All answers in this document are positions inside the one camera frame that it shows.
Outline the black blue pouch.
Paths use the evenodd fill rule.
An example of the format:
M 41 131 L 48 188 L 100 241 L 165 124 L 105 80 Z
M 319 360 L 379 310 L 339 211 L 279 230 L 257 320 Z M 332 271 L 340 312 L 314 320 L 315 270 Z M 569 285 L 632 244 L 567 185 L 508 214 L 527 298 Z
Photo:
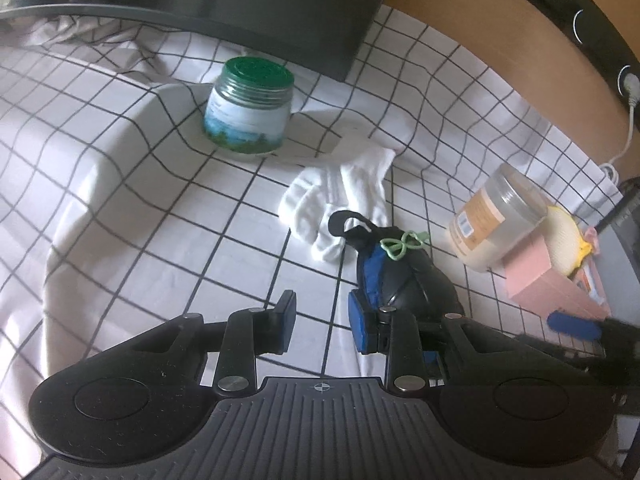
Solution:
M 408 310 L 420 323 L 437 323 L 448 313 L 464 313 L 454 284 L 427 253 L 425 232 L 377 226 L 351 210 L 331 214 L 329 231 L 356 250 L 354 289 L 363 293 L 371 307 L 385 304 Z

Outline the white sock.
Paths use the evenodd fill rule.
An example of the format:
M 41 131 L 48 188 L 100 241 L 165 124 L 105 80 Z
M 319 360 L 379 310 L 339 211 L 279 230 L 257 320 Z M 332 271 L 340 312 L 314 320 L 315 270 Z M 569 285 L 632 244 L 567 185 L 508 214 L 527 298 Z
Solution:
M 344 247 L 329 231 L 331 214 L 351 210 L 377 226 L 386 226 L 383 180 L 396 153 L 364 136 L 345 136 L 329 154 L 300 161 L 305 168 L 283 194 L 281 223 L 307 244 L 311 257 L 332 262 Z

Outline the blue wet wipes pack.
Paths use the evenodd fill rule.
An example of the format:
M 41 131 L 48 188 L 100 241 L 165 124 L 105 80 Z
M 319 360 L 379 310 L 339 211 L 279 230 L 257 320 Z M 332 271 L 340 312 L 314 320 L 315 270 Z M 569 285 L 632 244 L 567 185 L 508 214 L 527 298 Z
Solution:
M 574 284 L 599 306 L 606 303 L 605 296 L 598 289 L 597 280 L 587 263 L 583 264 L 574 274 Z

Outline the pink cardboard box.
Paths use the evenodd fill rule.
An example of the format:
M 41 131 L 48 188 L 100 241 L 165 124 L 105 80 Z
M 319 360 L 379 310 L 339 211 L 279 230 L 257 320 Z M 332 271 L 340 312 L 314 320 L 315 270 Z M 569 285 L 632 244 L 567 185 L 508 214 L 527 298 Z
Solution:
M 606 295 L 593 258 L 582 264 L 590 266 L 601 295 Z M 603 320 L 611 315 L 608 300 L 603 306 L 592 301 L 568 278 L 556 272 L 550 263 L 546 243 L 540 234 L 529 235 L 503 259 L 506 272 L 506 292 L 521 308 L 546 320 L 555 311 L 578 318 Z

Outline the grey computer case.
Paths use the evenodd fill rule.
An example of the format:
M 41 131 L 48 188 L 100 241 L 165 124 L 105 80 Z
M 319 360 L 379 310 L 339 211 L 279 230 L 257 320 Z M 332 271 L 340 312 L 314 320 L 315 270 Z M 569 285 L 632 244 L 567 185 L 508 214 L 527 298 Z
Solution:
M 639 178 L 625 181 L 620 202 L 597 224 L 596 266 L 612 317 L 638 326 L 640 316 Z

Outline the clear plastic powder jar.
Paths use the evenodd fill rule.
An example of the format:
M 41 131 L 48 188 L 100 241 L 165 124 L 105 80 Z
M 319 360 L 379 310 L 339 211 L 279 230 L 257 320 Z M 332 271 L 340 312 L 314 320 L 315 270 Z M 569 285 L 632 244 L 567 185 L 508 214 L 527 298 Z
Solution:
M 538 186 L 504 162 L 449 222 L 448 237 L 465 266 L 484 272 L 546 218 Z

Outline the white black grid tablecloth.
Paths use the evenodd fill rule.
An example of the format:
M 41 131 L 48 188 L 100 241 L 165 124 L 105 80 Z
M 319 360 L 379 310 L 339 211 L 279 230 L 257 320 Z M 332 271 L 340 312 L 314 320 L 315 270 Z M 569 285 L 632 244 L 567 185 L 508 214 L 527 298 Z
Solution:
M 387 211 L 425 231 L 465 312 L 497 330 L 581 352 L 514 304 L 500 269 L 477 273 L 447 240 L 450 218 L 503 162 L 582 226 L 616 187 L 561 130 L 471 51 L 399 11 L 374 19 L 338 82 L 300 66 L 283 145 L 265 158 L 203 131 L 209 89 L 235 44 L 109 18 L 13 21 L 1 33 L 1 474 L 40 463 L 27 404 L 86 356 L 198 312 L 209 322 L 297 295 L 291 347 L 260 376 L 380 376 L 347 319 L 351 250 L 316 260 L 277 209 L 302 162 L 346 136 L 396 154 Z

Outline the green lid glass jar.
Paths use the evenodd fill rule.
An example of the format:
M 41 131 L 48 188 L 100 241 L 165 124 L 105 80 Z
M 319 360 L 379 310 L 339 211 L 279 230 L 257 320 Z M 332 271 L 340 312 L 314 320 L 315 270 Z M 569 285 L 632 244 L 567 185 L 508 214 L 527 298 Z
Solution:
M 293 90 L 294 75 L 286 67 L 256 56 L 230 58 L 210 92 L 204 130 L 227 151 L 271 153 L 283 143 Z

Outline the black power strip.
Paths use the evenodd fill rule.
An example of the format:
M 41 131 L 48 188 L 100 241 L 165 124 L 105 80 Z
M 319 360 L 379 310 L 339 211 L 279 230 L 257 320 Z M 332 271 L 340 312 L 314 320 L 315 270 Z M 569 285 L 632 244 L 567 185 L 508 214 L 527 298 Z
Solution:
M 624 80 L 637 76 L 639 60 L 593 0 L 527 0 L 576 44 L 624 103 Z

